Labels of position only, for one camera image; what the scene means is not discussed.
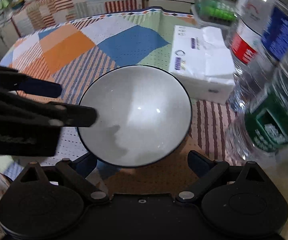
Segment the patchwork tablecloth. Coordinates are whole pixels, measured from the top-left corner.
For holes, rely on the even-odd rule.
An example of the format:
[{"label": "patchwork tablecloth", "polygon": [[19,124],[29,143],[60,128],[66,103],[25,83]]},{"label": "patchwork tablecloth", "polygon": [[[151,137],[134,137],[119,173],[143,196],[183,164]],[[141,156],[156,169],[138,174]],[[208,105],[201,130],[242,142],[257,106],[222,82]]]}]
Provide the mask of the patchwork tablecloth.
[{"label": "patchwork tablecloth", "polygon": [[[159,8],[73,20],[20,38],[0,65],[60,83],[63,92],[58,100],[77,104],[92,82],[114,68],[145,64],[167,70],[174,26],[194,24],[192,15]],[[88,179],[110,193],[176,193],[184,189],[196,180],[187,165],[188,152],[202,148],[210,159],[224,159],[224,132],[235,118],[228,105],[201,100],[193,101],[192,109],[189,135],[169,157],[139,169],[118,169],[98,162]],[[56,156],[33,159],[54,165],[63,157],[74,160],[84,153],[76,129],[63,128]],[[0,171],[15,178],[33,159],[2,156]]]},{"label": "patchwork tablecloth", "polygon": [[12,19],[20,36],[25,36],[73,19],[136,9],[142,9],[142,0],[37,0]]}]

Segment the purple label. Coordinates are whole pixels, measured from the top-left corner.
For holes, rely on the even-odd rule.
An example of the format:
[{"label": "purple label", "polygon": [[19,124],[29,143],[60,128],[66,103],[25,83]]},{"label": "purple label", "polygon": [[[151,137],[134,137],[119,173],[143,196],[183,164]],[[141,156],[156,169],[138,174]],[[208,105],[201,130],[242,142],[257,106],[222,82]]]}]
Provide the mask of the purple label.
[{"label": "purple label", "polygon": [[279,61],[288,50],[288,16],[277,7],[274,7],[268,28],[263,33],[262,44]]},{"label": "purple label", "polygon": [[181,69],[181,61],[182,59],[180,57],[175,58],[175,69],[180,70]]},{"label": "purple label", "polygon": [[191,38],[191,48],[195,49],[195,39]]}]

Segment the plastic bottle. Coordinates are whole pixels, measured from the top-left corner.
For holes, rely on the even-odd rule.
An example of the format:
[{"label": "plastic bottle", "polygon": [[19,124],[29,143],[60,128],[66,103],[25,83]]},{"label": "plastic bottle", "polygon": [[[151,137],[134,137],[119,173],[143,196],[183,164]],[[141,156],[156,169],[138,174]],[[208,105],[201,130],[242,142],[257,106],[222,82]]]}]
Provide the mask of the plastic bottle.
[{"label": "plastic bottle", "polygon": [[244,8],[247,4],[248,0],[237,0],[235,5],[235,15],[236,19],[232,22],[230,29],[228,31],[228,34],[225,39],[225,46],[229,49],[232,45],[232,39],[234,34],[236,33],[236,30],[238,28],[238,23],[241,17],[244,14]]},{"label": "plastic bottle", "polygon": [[226,150],[235,160],[262,167],[288,158],[288,52],[273,79],[226,132]]},{"label": "plastic bottle", "polygon": [[270,81],[274,69],[288,49],[288,0],[276,0],[263,34],[258,54],[239,78],[229,98],[233,111],[242,112]]},{"label": "plastic bottle", "polygon": [[248,0],[247,2],[231,46],[237,77],[244,73],[250,60],[257,54],[274,2],[275,0]]}]

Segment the white bowl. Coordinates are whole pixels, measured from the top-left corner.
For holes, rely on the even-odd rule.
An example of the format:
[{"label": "white bowl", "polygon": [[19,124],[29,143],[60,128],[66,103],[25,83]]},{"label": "white bowl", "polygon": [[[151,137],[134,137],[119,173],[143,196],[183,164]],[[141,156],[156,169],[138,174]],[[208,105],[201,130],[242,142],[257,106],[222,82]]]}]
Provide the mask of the white bowl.
[{"label": "white bowl", "polygon": [[182,84],[151,66],[106,73],[87,89],[80,105],[99,114],[93,126],[78,128],[84,146],[115,166],[157,162],[178,147],[191,125],[191,102]]}]

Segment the white tissue package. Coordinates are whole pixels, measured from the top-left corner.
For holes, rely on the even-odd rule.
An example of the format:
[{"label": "white tissue package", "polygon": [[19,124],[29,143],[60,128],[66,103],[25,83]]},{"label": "white tissue package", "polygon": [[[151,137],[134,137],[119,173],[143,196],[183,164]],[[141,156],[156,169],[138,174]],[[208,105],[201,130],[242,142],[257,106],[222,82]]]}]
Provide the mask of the white tissue package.
[{"label": "white tissue package", "polygon": [[225,104],[235,85],[235,68],[221,29],[176,25],[169,72],[190,98]]}]

